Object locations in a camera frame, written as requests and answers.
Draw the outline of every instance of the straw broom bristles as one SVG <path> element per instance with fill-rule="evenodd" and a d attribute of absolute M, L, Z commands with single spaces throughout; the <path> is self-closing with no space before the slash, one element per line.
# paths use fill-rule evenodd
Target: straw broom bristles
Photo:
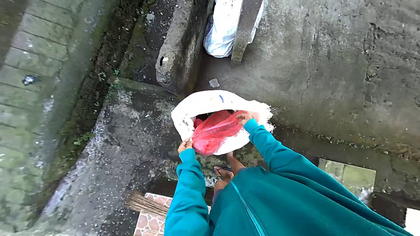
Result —
<path fill-rule="evenodd" d="M 128 196 L 126 203 L 128 207 L 132 210 L 138 212 L 143 210 L 146 213 L 151 213 L 162 217 L 166 217 L 166 214 L 168 213 L 169 209 L 163 205 L 160 205 L 157 202 L 145 198 L 144 194 L 142 194 L 139 191 L 133 191 Z"/>

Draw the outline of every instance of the white sack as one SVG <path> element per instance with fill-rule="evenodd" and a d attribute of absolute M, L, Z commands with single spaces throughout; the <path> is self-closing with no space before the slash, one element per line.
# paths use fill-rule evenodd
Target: white sack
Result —
<path fill-rule="evenodd" d="M 227 57 L 232 54 L 241 8 L 242 0 L 216 0 L 214 13 L 209 17 L 203 42 L 208 54 L 217 58 Z M 251 33 L 251 41 L 248 44 L 254 40 L 255 31 L 263 15 L 263 9 L 264 1 L 258 12 Z"/>
<path fill-rule="evenodd" d="M 248 101 L 224 90 L 196 92 L 182 100 L 172 111 L 171 116 L 181 140 L 191 137 L 194 132 L 194 120 L 197 115 L 220 110 L 244 110 L 260 114 L 259 125 L 268 131 L 274 129 L 268 120 L 273 116 L 270 106 L 255 100 Z M 243 147 L 249 142 L 249 133 L 242 128 L 238 135 L 227 137 L 214 155 L 222 155 Z"/>

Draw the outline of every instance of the right hand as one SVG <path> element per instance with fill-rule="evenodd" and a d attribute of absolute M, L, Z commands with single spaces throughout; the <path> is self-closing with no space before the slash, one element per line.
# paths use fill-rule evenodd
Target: right hand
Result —
<path fill-rule="evenodd" d="M 260 115 L 256 112 L 244 112 L 236 116 L 239 119 L 239 124 L 244 126 L 249 120 L 255 119 L 257 122 L 260 120 Z"/>

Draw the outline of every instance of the foot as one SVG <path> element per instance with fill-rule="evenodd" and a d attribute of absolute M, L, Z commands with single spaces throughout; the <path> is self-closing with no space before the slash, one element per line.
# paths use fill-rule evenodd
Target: foot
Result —
<path fill-rule="evenodd" d="M 233 172 L 230 172 L 228 170 L 224 170 L 220 166 L 215 166 L 214 167 L 214 172 L 216 173 L 216 175 L 222 176 L 223 179 L 232 179 L 234 177 Z"/>

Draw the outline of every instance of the hoodie sleeve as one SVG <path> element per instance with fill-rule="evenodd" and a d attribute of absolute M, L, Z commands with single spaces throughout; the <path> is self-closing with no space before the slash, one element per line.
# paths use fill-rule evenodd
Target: hoodie sleeve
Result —
<path fill-rule="evenodd" d="M 340 195 L 343 195 L 359 204 L 362 202 L 323 170 L 312 164 L 299 153 L 294 152 L 277 141 L 264 126 L 259 126 L 255 119 L 249 120 L 244 125 L 249 133 L 250 141 L 261 153 L 272 173 L 295 174 L 308 178 Z"/>
<path fill-rule="evenodd" d="M 206 186 L 194 149 L 179 154 L 178 184 L 165 221 L 165 236 L 206 236 L 209 233 Z"/>

